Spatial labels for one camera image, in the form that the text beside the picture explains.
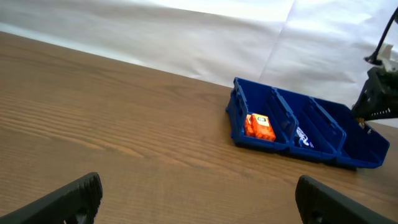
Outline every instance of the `white curtain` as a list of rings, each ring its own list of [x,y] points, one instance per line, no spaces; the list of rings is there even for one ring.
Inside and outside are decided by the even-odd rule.
[[[396,0],[0,0],[0,30],[220,85],[242,77],[351,106],[371,67],[363,57],[397,6]],[[386,42],[397,44],[397,24]]]

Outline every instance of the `blue plastic container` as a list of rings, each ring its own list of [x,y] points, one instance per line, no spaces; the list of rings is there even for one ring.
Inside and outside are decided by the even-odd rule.
[[[239,146],[365,168],[381,166],[389,148],[389,142],[370,126],[360,127],[345,105],[241,78],[234,79],[226,110],[232,127],[231,137]],[[244,120],[252,113],[268,116],[276,135],[274,142],[244,135]],[[294,139],[298,127],[313,147],[297,144]]]

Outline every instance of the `wooden table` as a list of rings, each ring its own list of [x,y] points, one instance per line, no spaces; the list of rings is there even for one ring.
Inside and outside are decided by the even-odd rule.
[[[0,215],[96,171],[96,223],[301,223],[308,174],[398,221],[398,131],[345,170],[235,147],[230,88],[0,33]]]

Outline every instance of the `orange snack bag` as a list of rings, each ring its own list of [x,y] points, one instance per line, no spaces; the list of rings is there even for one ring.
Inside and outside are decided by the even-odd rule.
[[[252,127],[252,125],[251,125],[251,120],[250,120],[250,118],[251,118],[251,115],[248,114],[248,115],[246,116],[246,119],[244,120],[244,133],[245,133],[245,135],[247,135],[247,136],[255,137],[255,134],[254,134],[254,131],[253,131],[253,127]]]
[[[251,124],[256,138],[274,141],[276,136],[267,116],[252,114]]]

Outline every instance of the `blue and white packet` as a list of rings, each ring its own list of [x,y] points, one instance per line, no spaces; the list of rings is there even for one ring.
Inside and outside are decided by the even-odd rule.
[[[303,132],[303,130],[301,130],[300,127],[297,127],[296,135],[294,136],[294,143],[299,147],[313,149],[312,142],[308,139],[307,135]]]

